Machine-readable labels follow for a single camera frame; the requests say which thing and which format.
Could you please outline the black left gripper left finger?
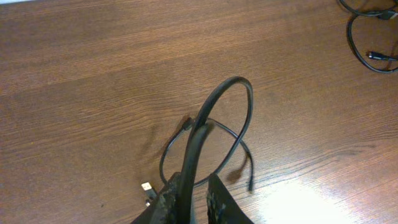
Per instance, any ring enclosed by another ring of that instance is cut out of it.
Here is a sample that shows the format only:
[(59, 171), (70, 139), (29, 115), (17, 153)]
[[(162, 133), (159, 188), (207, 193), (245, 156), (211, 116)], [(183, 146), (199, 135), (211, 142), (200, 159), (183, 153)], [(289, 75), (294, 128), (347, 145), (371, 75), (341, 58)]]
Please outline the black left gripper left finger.
[(176, 172), (158, 193), (150, 183), (141, 184), (148, 199), (147, 208), (131, 224), (164, 224), (177, 222), (175, 208), (180, 173)]

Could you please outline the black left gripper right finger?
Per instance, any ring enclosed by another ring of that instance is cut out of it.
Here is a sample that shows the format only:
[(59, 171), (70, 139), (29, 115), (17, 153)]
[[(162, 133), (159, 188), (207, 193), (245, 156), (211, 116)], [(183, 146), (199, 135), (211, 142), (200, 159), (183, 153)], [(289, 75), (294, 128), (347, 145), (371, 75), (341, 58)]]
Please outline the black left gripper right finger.
[(206, 202), (209, 224), (253, 224), (216, 174), (208, 179)]

